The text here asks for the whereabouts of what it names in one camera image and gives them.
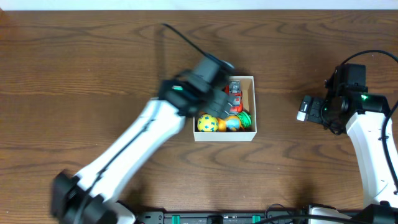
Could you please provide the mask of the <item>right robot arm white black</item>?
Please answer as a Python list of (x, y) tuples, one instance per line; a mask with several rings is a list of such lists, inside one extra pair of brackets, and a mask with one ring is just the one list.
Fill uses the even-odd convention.
[(325, 98), (304, 96), (297, 119), (349, 136), (364, 193), (364, 209), (352, 220), (397, 223), (397, 150), (387, 98), (370, 94), (366, 67), (352, 63), (337, 66), (325, 88)]

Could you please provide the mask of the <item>red toy truck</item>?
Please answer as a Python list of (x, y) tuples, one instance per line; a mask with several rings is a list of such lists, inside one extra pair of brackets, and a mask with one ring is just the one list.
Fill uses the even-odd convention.
[(230, 80), (224, 91), (231, 96), (234, 96), (232, 107), (230, 109), (231, 114), (238, 114), (243, 111), (243, 93), (241, 90), (240, 80)]

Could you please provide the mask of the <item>green ribbed plastic wheel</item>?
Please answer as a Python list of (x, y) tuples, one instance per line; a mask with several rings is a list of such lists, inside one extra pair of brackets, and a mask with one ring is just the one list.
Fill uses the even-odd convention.
[(251, 120), (251, 115), (245, 111), (242, 111), (237, 114), (237, 117), (239, 118), (241, 125), (244, 129), (248, 129), (252, 125), (252, 120)]

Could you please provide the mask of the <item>black rail at table edge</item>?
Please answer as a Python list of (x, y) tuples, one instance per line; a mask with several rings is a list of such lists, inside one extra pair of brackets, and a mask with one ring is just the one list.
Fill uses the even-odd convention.
[(189, 223), (256, 223), (266, 218), (272, 218), (280, 215), (304, 215), (310, 214), (313, 207), (319, 207), (321, 210), (317, 215), (336, 215), (341, 218), (351, 218), (357, 213), (357, 210), (337, 210), (334, 207), (328, 207), (320, 204), (306, 205), (301, 208), (286, 208), (281, 204), (272, 204), (265, 210), (249, 211), (190, 211), (190, 212), (168, 212), (164, 209), (148, 210), (136, 215), (138, 224), (189, 224)]

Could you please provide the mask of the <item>orange duck toy blue hat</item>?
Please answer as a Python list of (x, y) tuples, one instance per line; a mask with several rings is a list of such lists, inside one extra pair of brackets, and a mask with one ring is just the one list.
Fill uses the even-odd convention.
[(236, 115), (229, 115), (225, 119), (218, 118), (217, 121), (219, 132), (236, 132), (243, 128), (241, 120)]

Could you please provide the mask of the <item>white cardboard box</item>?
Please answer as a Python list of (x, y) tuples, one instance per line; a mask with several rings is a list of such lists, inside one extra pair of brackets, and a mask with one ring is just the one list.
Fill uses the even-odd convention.
[(194, 118), (193, 136), (195, 141), (252, 141), (257, 134), (256, 97), (253, 76), (231, 76), (231, 80), (240, 80), (243, 92), (243, 109), (251, 115), (252, 125), (247, 131), (227, 132), (200, 132), (197, 129), (197, 119)]

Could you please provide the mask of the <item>yellow ball with blue letters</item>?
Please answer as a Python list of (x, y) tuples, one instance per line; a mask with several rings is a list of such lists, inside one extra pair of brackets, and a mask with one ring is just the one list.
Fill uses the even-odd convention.
[(217, 132), (218, 120), (212, 115), (203, 114), (197, 120), (197, 128), (199, 132)]

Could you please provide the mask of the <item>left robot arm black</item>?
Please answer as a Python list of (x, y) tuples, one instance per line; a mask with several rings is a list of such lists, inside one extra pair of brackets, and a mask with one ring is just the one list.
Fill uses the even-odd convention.
[(232, 99), (224, 92), (234, 67), (206, 55), (193, 70), (163, 80), (130, 127), (97, 159), (70, 177), (53, 180), (50, 214), (59, 223), (135, 223), (136, 215), (119, 202), (134, 174), (187, 118), (200, 111), (225, 118)]

